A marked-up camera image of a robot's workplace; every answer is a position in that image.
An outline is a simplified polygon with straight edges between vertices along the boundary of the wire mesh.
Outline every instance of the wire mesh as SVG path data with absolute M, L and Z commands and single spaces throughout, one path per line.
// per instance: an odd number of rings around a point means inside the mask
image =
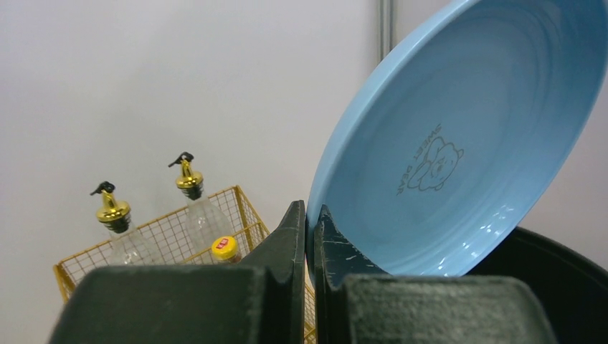
M 242 256 L 251 252 L 269 234 L 249 199 L 239 186 L 215 193 L 209 200 L 228 217 L 234 230 L 233 237 L 239 243 Z M 168 264 L 214 264 L 217 260 L 210 249 L 196 252 L 186 233 L 187 208 L 177 209 L 138 227 L 142 235 L 153 242 Z M 101 242 L 84 251 L 73 254 L 55 266 L 53 271 L 64 302 L 70 298 L 76 285 L 92 269 L 104 267 L 112 254 L 110 240 Z M 305 286 L 305 343 L 315 342 L 315 296 L 312 288 Z

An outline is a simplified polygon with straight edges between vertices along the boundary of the yellow bottle cap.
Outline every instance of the yellow bottle cap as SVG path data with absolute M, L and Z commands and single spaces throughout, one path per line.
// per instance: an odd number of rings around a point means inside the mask
M 211 246 L 213 255 L 221 260 L 228 260 L 239 253 L 239 244 L 232 236 L 218 238 Z

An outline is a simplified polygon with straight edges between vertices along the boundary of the white wall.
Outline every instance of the white wall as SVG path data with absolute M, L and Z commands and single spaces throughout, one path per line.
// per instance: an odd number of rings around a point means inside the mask
M 401 40 L 450 0 L 396 1 Z M 521 226 L 582 253 L 608 269 L 608 87 L 571 155 Z
M 107 238 L 105 179 L 145 221 L 182 206 L 177 155 L 269 227 L 305 199 L 376 64 L 372 1 L 3 1 L 0 333 L 45 341 L 52 265 Z

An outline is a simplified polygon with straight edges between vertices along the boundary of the glass bottle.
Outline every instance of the glass bottle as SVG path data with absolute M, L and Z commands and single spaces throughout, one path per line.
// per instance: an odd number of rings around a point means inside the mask
M 110 230 L 111 265 L 159 265 L 164 264 L 161 252 L 149 242 L 130 222 L 130 206 L 114 199 L 114 185 L 104 181 L 92 195 L 100 194 L 103 206 L 97 211 L 98 221 Z
M 215 239 L 234 233 L 230 220 L 209 200 L 203 187 L 203 175 L 192 171 L 190 162 L 194 157 L 183 152 L 169 165 L 180 164 L 181 176 L 176 179 L 177 188 L 186 195 L 188 215 L 186 231 L 197 252 L 208 249 Z

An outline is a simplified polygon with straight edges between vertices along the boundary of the black container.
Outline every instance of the black container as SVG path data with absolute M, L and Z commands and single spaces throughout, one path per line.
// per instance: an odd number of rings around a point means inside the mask
M 528 284 L 560 343 L 608 343 L 608 272 L 557 242 L 518 227 L 469 274 Z

